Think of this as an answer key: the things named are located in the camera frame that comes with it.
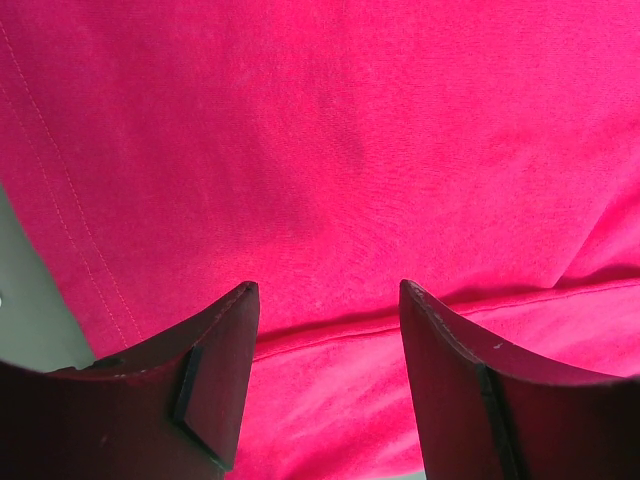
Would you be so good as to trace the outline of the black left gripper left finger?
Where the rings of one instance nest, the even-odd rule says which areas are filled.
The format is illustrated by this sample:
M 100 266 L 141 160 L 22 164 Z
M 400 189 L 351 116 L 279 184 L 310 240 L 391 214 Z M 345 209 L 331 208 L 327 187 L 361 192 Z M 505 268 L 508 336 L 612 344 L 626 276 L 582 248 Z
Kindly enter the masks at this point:
M 84 369 L 1 366 L 5 479 L 221 479 L 235 463 L 260 316 L 244 282 Z

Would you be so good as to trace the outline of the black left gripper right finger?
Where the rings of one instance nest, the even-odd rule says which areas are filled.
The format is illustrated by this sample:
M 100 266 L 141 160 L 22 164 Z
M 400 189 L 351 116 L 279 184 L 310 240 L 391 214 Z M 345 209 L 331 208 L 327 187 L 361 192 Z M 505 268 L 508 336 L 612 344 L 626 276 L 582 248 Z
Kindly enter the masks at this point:
M 635 479 L 639 381 L 526 350 L 413 281 L 399 318 L 430 479 Z

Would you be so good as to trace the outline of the pink t shirt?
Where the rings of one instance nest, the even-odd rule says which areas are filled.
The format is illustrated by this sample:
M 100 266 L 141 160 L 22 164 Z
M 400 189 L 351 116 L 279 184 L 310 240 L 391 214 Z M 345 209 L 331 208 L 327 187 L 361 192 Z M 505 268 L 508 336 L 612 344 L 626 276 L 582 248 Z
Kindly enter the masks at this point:
M 404 279 L 639 371 L 635 1 L 5 1 L 1 182 L 99 356 L 258 284 L 235 479 L 421 468 Z

